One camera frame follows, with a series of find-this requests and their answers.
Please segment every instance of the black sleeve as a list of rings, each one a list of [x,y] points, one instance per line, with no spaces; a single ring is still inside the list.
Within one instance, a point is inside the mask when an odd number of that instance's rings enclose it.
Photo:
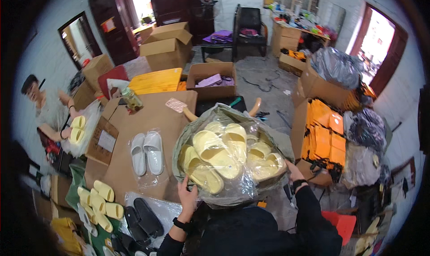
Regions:
[[[180,256],[182,253],[182,248],[184,247],[183,242],[179,242],[170,237],[169,233],[164,237],[163,242],[161,243],[160,248],[158,249],[157,255],[171,255],[171,256]]]
[[[337,256],[341,252],[342,237],[331,222],[321,215],[320,203],[309,186],[304,186],[296,194],[298,238],[310,255]]]

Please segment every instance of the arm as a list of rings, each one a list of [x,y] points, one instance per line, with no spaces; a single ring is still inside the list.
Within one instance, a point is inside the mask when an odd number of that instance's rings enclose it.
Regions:
[[[65,130],[55,131],[48,124],[41,124],[39,129],[51,140],[53,141],[61,141],[63,139],[67,139],[70,137],[70,133],[72,131],[71,128],[66,128]]]
[[[63,103],[64,106],[69,108],[70,117],[72,119],[75,119],[76,117],[79,116],[78,112],[74,107],[75,102],[73,101],[73,98],[69,97],[69,95],[63,92],[62,90],[58,90],[58,97],[60,98],[61,103]]]
[[[290,178],[295,181],[304,179],[298,168],[287,162],[291,171]],[[336,227],[321,215],[320,203],[307,183],[297,187],[297,234],[293,234],[297,243],[311,255],[339,255],[342,248],[342,237]]]
[[[184,182],[178,182],[178,195],[181,200],[182,212],[178,216],[178,221],[187,223],[191,221],[191,217],[197,205],[197,186],[194,185],[193,189],[189,192],[187,190],[188,175],[185,177]],[[169,233],[164,237],[163,243],[158,250],[157,255],[180,255],[184,246],[186,232],[175,225],[170,228]]]

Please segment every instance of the gray shirt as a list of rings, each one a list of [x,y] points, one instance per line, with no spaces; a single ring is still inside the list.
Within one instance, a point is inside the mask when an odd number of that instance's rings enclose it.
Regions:
[[[45,123],[55,131],[60,131],[67,122],[68,115],[69,110],[61,103],[58,90],[47,89],[45,105],[40,109],[36,108],[37,127]]]

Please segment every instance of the black wristwatch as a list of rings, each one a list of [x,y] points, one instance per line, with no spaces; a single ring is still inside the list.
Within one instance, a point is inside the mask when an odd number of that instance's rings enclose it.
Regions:
[[[190,222],[183,223],[183,222],[178,221],[178,218],[175,217],[173,219],[173,225],[175,225],[178,228],[181,228],[182,230],[184,230],[184,232],[189,234],[191,232],[191,230],[193,229],[193,219],[191,219]]]
[[[293,181],[293,191],[295,192],[295,190],[297,189],[297,187],[299,187],[303,183],[307,183],[307,181],[305,179],[298,179],[296,181]]]

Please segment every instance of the dark hair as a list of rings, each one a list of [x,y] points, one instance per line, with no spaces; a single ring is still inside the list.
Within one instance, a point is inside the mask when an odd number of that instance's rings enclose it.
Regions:
[[[27,79],[25,80],[24,84],[22,85],[21,93],[22,93],[23,95],[25,95],[25,94],[27,93],[27,90],[31,87],[31,85],[32,85],[34,82],[39,83],[39,80],[38,80],[38,79],[37,79],[33,74],[30,74],[30,75],[27,77]]]

